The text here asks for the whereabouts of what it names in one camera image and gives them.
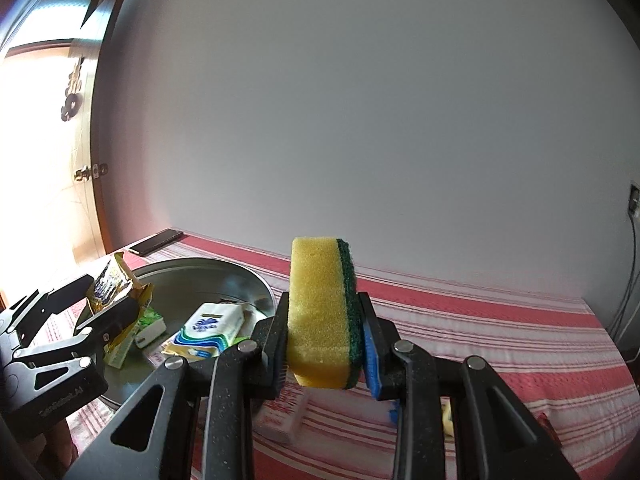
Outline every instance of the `yellow snack wrapper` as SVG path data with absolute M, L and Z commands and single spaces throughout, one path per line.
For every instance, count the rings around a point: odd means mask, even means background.
M 92 315 L 109 308 L 123 296 L 134 298 L 138 301 L 138 306 L 140 307 L 138 312 L 138 319 L 140 319 L 151 303 L 152 292 L 153 285 L 151 283 L 140 283 L 125 263 L 123 253 L 115 253 L 107 266 L 104 267 L 100 276 L 94 280 L 94 284 L 89 288 L 86 297 Z M 138 319 L 127 326 L 119 336 L 105 345 L 104 349 L 107 354 L 113 352 L 114 348 L 127 337 L 129 332 L 135 329 Z

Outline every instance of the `printed logo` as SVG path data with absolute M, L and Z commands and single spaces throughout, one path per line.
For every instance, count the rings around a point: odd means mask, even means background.
M 75 399 L 78 395 L 80 395 L 82 393 L 83 389 L 82 386 L 78 386 L 74 391 L 72 391 L 70 394 L 67 394 L 66 396 L 62 397 L 62 399 L 58 399 L 56 402 L 54 402 L 52 405 L 47 406 L 44 410 L 40 410 L 38 412 L 38 415 L 45 417 L 47 415 L 50 415 L 51 412 L 55 411 L 56 409 L 60 408 L 61 406 L 64 406 L 66 403 L 68 403 L 71 399 Z
M 205 330 L 215 328 L 217 324 L 217 319 L 200 319 L 193 325 L 193 329 L 196 332 L 204 332 Z

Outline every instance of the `black cable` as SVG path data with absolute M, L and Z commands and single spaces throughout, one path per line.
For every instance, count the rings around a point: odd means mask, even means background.
M 609 334 L 612 336 L 614 336 L 614 331 L 620 326 L 620 322 L 621 322 L 621 314 L 623 313 L 623 309 L 625 308 L 626 304 L 628 303 L 628 297 L 630 296 L 630 292 L 633 289 L 634 285 L 635 285 L 635 281 L 634 281 L 634 272 L 635 272 L 635 268 L 636 268 L 636 249 L 637 249 L 637 245 L 636 245 L 636 225 L 633 221 L 633 217 L 631 216 L 631 214 L 628 215 L 629 216 L 629 220 L 631 220 L 631 230 L 633 232 L 633 240 L 634 240 L 634 254 L 633 254 L 633 260 L 631 263 L 631 272 L 629 273 L 629 279 L 626 282 L 626 287 L 625 287 L 625 292 L 622 295 L 622 299 L 620 300 L 620 304 L 618 305 L 618 308 L 616 309 L 616 313 L 615 316 L 613 317 L 613 320 L 611 321 L 611 323 L 609 324 L 609 329 L 608 332 Z
M 629 220 L 631 221 L 631 230 L 633 231 L 633 235 L 634 235 L 634 257 L 631 263 L 631 272 L 629 274 L 629 279 L 628 279 L 628 282 L 626 282 L 625 293 L 623 294 L 622 300 L 620 301 L 620 305 L 616 310 L 616 315 L 614 316 L 613 321 L 609 326 L 608 332 L 613 340 L 615 340 L 615 338 L 617 337 L 618 331 L 622 326 L 622 320 L 624 319 L 626 314 L 626 307 L 629 303 L 629 300 L 631 299 L 631 295 L 638 281 L 638 277 L 640 276 L 640 272 L 638 272 L 638 276 L 635 276 L 636 253 L 638 250 L 638 241 L 636 239 L 636 223 L 634 222 L 634 218 L 631 215 L 631 213 L 629 213 L 628 216 L 629 216 Z

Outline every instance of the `metal tray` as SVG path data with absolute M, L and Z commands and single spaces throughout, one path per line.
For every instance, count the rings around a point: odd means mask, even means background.
M 268 317 L 275 312 L 271 287 L 255 272 L 237 264 L 212 258 L 180 258 L 149 264 L 133 273 L 140 282 L 154 284 L 151 306 L 164 317 L 164 338 L 180 330 L 190 315 L 207 302 L 242 301 Z M 85 307 L 76 326 L 89 316 L 89 308 Z M 120 370 L 105 365 L 109 389 L 100 398 L 111 408 L 119 408 L 152 371 L 142 350 L 133 345 Z

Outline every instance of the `electrical outlet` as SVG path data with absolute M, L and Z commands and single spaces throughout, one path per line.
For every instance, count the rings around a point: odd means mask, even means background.
M 631 189 L 629 190 L 628 211 L 633 218 L 640 216 L 640 187 L 635 182 L 631 183 Z

